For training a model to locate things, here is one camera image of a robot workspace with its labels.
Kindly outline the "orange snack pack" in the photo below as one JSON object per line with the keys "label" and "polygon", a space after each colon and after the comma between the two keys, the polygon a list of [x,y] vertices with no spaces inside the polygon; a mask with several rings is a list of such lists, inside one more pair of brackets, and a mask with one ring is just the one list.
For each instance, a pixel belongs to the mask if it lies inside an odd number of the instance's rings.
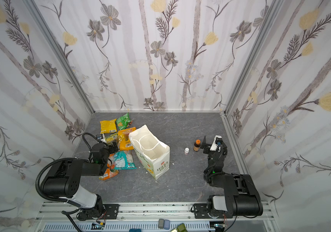
{"label": "orange snack pack", "polygon": [[135,130],[136,130],[136,127],[132,127],[132,128],[127,128],[125,130],[118,131],[120,151],[133,150],[132,143],[129,139],[129,134]]}

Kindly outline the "teal mint candy bag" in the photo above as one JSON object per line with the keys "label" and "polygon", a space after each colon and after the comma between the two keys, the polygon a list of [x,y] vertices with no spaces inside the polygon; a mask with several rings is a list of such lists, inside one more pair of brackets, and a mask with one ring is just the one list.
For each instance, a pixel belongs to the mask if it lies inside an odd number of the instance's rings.
{"label": "teal mint candy bag", "polygon": [[115,170],[133,170],[136,169],[133,156],[130,150],[119,151],[114,155]]}

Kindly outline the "yellow chip bag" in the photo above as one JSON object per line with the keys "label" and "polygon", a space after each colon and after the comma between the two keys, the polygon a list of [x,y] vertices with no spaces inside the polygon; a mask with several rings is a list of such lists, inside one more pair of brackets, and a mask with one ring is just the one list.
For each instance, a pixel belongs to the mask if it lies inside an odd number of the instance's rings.
{"label": "yellow chip bag", "polygon": [[117,119],[100,121],[100,133],[106,134],[117,132],[116,120]]}

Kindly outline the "orange Fox's candy bag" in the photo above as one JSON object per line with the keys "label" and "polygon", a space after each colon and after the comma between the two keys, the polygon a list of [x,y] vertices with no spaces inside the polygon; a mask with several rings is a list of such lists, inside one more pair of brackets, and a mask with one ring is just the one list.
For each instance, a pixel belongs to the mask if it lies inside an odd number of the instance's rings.
{"label": "orange Fox's candy bag", "polygon": [[99,176],[100,180],[107,180],[113,178],[119,174],[119,170],[115,169],[114,154],[111,154],[108,158],[107,169],[103,176]]}

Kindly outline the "green snack bag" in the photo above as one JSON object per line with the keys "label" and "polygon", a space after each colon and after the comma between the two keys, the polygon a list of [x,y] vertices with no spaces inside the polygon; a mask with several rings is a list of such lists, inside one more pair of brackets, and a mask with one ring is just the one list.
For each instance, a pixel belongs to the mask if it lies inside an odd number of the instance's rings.
{"label": "green snack bag", "polygon": [[126,128],[128,128],[128,126],[130,126],[132,124],[132,120],[129,116],[129,113],[126,113],[125,115],[119,117],[116,120],[116,124],[119,130],[124,130]]}

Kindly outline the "white paper shopping bag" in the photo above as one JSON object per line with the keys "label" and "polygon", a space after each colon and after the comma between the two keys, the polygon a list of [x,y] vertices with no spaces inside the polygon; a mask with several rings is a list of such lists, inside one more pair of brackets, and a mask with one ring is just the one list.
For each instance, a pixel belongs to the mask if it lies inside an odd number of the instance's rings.
{"label": "white paper shopping bag", "polygon": [[169,170],[170,147],[160,141],[147,125],[129,133],[129,139],[141,164],[155,180]]}

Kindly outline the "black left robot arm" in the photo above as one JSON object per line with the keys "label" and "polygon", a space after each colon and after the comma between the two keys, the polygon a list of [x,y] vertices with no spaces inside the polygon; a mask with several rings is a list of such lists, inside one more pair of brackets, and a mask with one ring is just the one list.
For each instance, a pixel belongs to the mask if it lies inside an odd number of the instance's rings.
{"label": "black left robot arm", "polygon": [[81,186],[82,177],[108,179],[114,169],[113,155],[119,150],[118,139],[105,139],[103,135],[94,136],[82,133],[82,140],[89,149],[87,159],[61,158],[47,164],[37,175],[36,192],[45,200],[67,203],[76,207],[71,212],[62,213],[72,219],[76,214],[80,221],[108,219],[111,208],[104,205],[102,197]]}

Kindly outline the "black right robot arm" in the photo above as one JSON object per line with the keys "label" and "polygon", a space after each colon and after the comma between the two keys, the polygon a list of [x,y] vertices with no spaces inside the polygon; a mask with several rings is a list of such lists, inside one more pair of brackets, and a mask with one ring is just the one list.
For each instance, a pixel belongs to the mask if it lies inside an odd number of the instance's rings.
{"label": "black right robot arm", "polygon": [[200,148],[204,154],[207,154],[208,159],[203,179],[211,187],[223,189],[223,195],[211,195],[205,204],[194,204],[191,207],[194,217],[196,219],[238,216],[255,218],[262,215],[263,204],[251,176],[223,171],[227,145],[222,137],[216,135],[211,144],[208,144],[204,138]]}

